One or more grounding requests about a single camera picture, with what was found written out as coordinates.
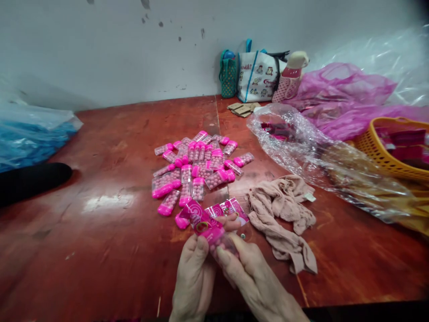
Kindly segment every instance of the white wall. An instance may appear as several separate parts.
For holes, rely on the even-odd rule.
[[[243,51],[246,38],[311,57],[425,19],[412,0],[143,2],[150,9],[141,0],[2,0],[1,97],[81,110],[215,94],[220,52]]]

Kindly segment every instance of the hand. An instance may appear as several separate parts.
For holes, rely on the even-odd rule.
[[[217,217],[226,231],[241,227],[237,215]],[[203,321],[209,308],[215,283],[216,263],[206,260],[209,253],[207,240],[192,235],[183,246],[177,268],[176,288],[170,322]]]
[[[240,259],[217,247],[221,266],[235,282],[258,321],[309,321],[268,266],[259,247],[247,244],[235,234],[230,234],[230,237]]]

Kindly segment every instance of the black object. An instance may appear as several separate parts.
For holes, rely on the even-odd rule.
[[[0,207],[54,189],[72,176],[64,163],[47,163],[0,173]]]

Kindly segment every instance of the table surface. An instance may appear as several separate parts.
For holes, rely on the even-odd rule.
[[[79,133],[51,162],[74,170],[63,187],[0,209],[0,321],[94,321],[166,317],[177,264],[190,227],[156,212],[152,173],[167,165],[154,148],[204,129],[239,143],[255,161],[234,183],[206,195],[203,206],[243,196],[287,174],[266,155],[227,106],[237,99],[193,97],[78,113]],[[319,273],[289,272],[250,223],[239,233],[256,243],[284,287],[303,307],[412,301],[427,296],[429,251],[415,232],[386,225],[316,188],[305,205],[317,223],[303,238]],[[291,228],[288,223],[281,223]],[[218,274],[210,312],[245,310]]]

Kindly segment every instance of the green bag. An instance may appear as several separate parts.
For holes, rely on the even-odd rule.
[[[222,85],[222,97],[234,97],[237,92],[237,69],[236,61],[234,59],[222,59],[223,54],[228,49],[224,50],[220,58],[220,72],[219,80]]]

